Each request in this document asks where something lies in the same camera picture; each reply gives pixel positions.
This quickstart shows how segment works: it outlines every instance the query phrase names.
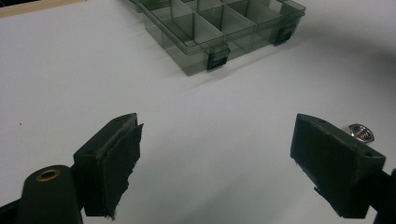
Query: white table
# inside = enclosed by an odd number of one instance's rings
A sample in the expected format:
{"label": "white table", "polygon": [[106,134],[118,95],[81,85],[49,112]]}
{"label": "white table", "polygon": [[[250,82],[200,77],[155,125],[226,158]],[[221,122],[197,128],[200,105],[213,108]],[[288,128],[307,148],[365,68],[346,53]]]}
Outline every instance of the white table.
{"label": "white table", "polygon": [[[297,113],[375,133],[396,168],[396,2],[299,0],[295,36],[192,77],[121,0],[0,20],[0,204],[24,179],[136,112],[142,155],[114,223],[373,223],[342,219],[290,158]],[[84,217],[85,223],[110,223]]]}

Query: clear plastic box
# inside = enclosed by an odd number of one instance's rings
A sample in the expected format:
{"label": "clear plastic box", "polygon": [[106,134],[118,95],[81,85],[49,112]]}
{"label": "clear plastic box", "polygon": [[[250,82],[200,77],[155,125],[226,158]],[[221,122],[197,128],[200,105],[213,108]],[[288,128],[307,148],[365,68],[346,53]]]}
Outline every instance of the clear plastic box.
{"label": "clear plastic box", "polygon": [[130,0],[187,75],[212,70],[294,34],[305,7],[284,0]]}

